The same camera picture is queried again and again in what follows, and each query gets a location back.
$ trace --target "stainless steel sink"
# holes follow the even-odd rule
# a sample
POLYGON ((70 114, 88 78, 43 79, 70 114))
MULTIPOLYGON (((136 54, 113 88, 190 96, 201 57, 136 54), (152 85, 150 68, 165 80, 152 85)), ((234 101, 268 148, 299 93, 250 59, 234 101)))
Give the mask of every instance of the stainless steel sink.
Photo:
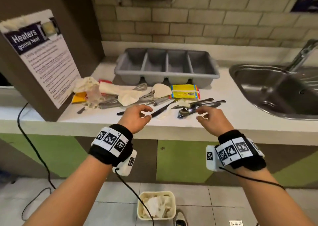
POLYGON ((257 108, 287 119, 318 120, 318 68, 234 65, 230 75, 257 108))

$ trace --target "sign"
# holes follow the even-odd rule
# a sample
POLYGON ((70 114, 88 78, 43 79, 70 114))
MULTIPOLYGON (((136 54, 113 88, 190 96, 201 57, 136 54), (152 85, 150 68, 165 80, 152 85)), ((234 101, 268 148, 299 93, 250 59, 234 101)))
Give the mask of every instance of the sign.
POLYGON ((297 0, 291 12, 318 13, 318 0, 297 0))
POLYGON ((54 105, 60 108, 80 74, 52 11, 3 21, 0 31, 54 105))

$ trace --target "beige brick wall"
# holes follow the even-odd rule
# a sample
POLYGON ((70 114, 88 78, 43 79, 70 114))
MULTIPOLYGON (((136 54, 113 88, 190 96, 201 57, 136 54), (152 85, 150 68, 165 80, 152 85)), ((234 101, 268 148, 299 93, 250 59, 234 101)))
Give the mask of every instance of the beige brick wall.
POLYGON ((103 40, 302 47, 318 39, 318 14, 296 0, 93 0, 103 40))

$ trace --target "faucet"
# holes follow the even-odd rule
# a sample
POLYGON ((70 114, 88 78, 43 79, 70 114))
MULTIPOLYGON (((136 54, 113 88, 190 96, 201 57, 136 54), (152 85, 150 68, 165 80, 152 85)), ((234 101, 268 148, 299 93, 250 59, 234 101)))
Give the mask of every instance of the faucet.
POLYGON ((301 49, 295 59, 285 68, 288 72, 297 72, 297 70, 306 61, 309 55, 318 46, 318 39, 309 39, 305 46, 301 49))

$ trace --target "white tile floor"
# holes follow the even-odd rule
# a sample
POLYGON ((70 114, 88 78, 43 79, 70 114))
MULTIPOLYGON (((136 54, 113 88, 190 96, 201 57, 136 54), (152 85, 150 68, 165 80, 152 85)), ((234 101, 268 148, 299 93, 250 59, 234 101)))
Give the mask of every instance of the white tile floor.
MULTIPOLYGON (((52 180, 55 186, 63 180, 52 180)), ((144 191, 172 191, 177 208, 188 218, 189 226, 229 226, 229 220, 243 220, 244 226, 255 226, 256 218, 242 188, 176 184, 129 183, 140 194, 144 191)), ((0 189, 0 225, 20 226, 24 207, 49 184, 44 179, 21 178, 0 189)), ((289 194, 318 225, 318 190, 288 189, 289 194)), ((45 200, 43 193, 26 212, 26 217, 45 200)), ((151 226, 136 216, 137 199, 121 182, 104 183, 85 226, 119 225, 151 226)), ((172 226, 172 221, 155 221, 156 226, 172 226)))

